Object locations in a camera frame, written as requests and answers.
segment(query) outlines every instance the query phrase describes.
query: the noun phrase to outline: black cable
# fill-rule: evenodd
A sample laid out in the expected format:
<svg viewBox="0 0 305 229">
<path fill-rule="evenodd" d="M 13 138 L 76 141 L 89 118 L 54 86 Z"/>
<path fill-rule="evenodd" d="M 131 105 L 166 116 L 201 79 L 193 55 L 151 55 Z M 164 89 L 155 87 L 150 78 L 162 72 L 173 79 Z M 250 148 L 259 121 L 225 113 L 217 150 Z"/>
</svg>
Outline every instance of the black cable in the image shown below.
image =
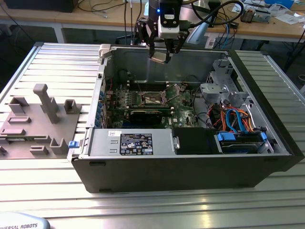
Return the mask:
<svg viewBox="0 0 305 229">
<path fill-rule="evenodd" d="M 8 17 L 27 35 L 28 38 L 32 40 L 32 42 L 35 43 L 35 40 L 6 12 L 6 10 L 3 8 L 2 4 L 0 3 L 0 7 L 3 9 L 3 11 L 8 15 Z"/>
<path fill-rule="evenodd" d="M 101 10 L 85 10 L 85 9 L 83 9 L 82 7 L 80 7 L 80 4 L 81 4 L 82 2 L 84 2 L 84 1 L 85 1 L 85 0 L 81 0 L 80 3 L 78 3 L 77 8 L 80 9 L 80 10 L 82 10 L 82 11 L 86 11 L 86 12 L 99 12 L 99 11 L 109 10 L 109 9 L 114 8 L 114 7 L 122 6 L 122 5 L 125 4 L 125 3 L 122 3 L 122 4 L 118 4 L 118 5 L 115 5 L 115 6 L 111 6 L 111 7 L 105 8 L 105 9 L 101 9 Z"/>
<path fill-rule="evenodd" d="M 193 4 L 197 2 L 198 0 L 188 0 L 188 1 L 182 1 L 182 5 L 188 5 L 188 4 Z"/>
<path fill-rule="evenodd" d="M 133 26 L 132 26 L 132 3 L 130 3 L 130 17 L 131 17 L 131 30 L 132 30 L 132 37 L 130 39 L 130 43 L 133 44 Z"/>
<path fill-rule="evenodd" d="M 218 45 L 219 45 L 218 48 L 220 48 L 220 42 L 221 42 L 221 40 L 223 39 L 224 35 L 225 35 L 226 32 L 227 32 L 227 27 L 224 26 L 224 25 L 223 25 L 223 27 L 224 27 L 225 30 L 224 30 L 224 32 L 223 32 L 221 38 L 219 39 L 219 41 L 217 41 L 217 42 L 216 42 L 216 45 L 214 45 L 213 49 L 215 49 Z"/>
<path fill-rule="evenodd" d="M 196 110 L 195 110 L 195 99 L 196 99 L 196 96 L 197 96 L 197 93 L 198 93 L 199 89 L 200 89 L 200 86 L 197 88 L 197 90 L 196 90 L 196 92 L 195 92 L 195 94 L 194 94 L 193 101 L 192 101 L 192 107 L 193 107 L 194 113 L 195 113 L 195 115 L 197 116 L 198 120 L 200 120 L 201 122 L 203 122 L 203 123 L 206 125 L 206 127 L 214 129 L 213 126 L 211 126 L 209 123 L 207 123 L 207 122 L 204 121 L 201 117 L 198 116 L 198 115 L 200 115 L 200 114 L 203 114 L 204 112 L 200 112 L 200 113 L 198 113 L 198 114 L 196 113 Z"/>
<path fill-rule="evenodd" d="M 134 36 L 135 36 L 135 34 L 137 32 L 137 22 L 138 22 L 138 20 L 139 20 L 139 18 L 141 16 L 141 14 L 142 14 L 142 0 L 140 0 L 140 12 L 139 12 L 139 15 L 137 17 L 137 20 L 135 20 L 135 25 L 134 25 L 134 30 L 133 30 Z"/>
<path fill-rule="evenodd" d="M 231 18 L 231 19 L 229 19 L 229 20 L 227 20 L 227 21 L 224 21 L 224 22 L 209 22 L 209 21 L 208 21 L 208 19 L 209 19 L 210 17 L 212 17 L 215 13 L 217 13 L 219 9 L 223 8 L 223 7 L 226 6 L 226 5 L 232 4 L 232 3 L 238 4 L 238 5 L 240 5 L 240 7 L 241 7 L 241 10 L 240 10 L 240 12 L 239 12 L 239 14 L 238 14 L 237 16 L 235 16 L 235 17 L 233 17 L 233 18 Z M 207 24 L 210 24 L 210 25 L 224 25 L 224 24 L 228 24 L 229 22 L 232 22 L 232 21 L 236 20 L 237 18 L 239 18 L 239 17 L 242 15 L 243 11 L 244 11 L 244 5 L 243 5 L 240 1 L 237 1 L 237 0 L 230 0 L 230 1 L 227 1 L 227 2 L 225 2 L 225 3 L 223 3 L 223 4 L 221 4 L 221 5 L 218 6 L 218 7 L 216 7 L 212 12 L 210 12 L 210 13 L 209 13 L 203 20 L 201 20 L 200 22 L 198 22 L 198 23 L 196 23 L 196 24 L 191 24 L 191 28 L 197 27 L 197 26 L 201 25 L 202 23 L 207 23 Z"/>
<path fill-rule="evenodd" d="M 106 5 L 106 4 L 109 4 L 110 2 L 112 2 L 113 0 L 110 0 L 108 2 L 105 2 L 105 3 L 98 3 L 98 4 L 95 4 L 92 6 L 92 8 L 96 7 L 96 6 L 100 6 L 100 5 Z"/>
<path fill-rule="evenodd" d="M 227 41 L 231 40 L 232 38 L 233 38 L 233 40 L 231 40 L 229 43 L 227 43 L 227 45 L 231 44 L 234 41 L 234 39 L 235 39 L 235 35 L 236 35 L 236 32 L 237 32 L 237 29 L 236 30 L 233 29 L 233 31 L 234 31 L 234 34 Z"/>
<path fill-rule="evenodd" d="M 125 30 L 125 44 L 127 44 L 127 32 L 126 32 L 126 7 L 127 7 L 127 0 L 124 3 L 124 30 Z"/>
</svg>

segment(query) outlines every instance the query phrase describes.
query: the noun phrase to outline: warning label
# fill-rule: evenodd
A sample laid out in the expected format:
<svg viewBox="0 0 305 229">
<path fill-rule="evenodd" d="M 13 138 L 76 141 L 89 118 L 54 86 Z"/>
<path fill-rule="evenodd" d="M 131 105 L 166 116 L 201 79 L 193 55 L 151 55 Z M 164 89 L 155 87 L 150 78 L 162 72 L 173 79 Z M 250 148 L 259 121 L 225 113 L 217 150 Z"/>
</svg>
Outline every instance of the warning label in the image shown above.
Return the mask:
<svg viewBox="0 0 305 229">
<path fill-rule="evenodd" d="M 120 154 L 153 155 L 152 134 L 121 134 Z"/>
</svg>

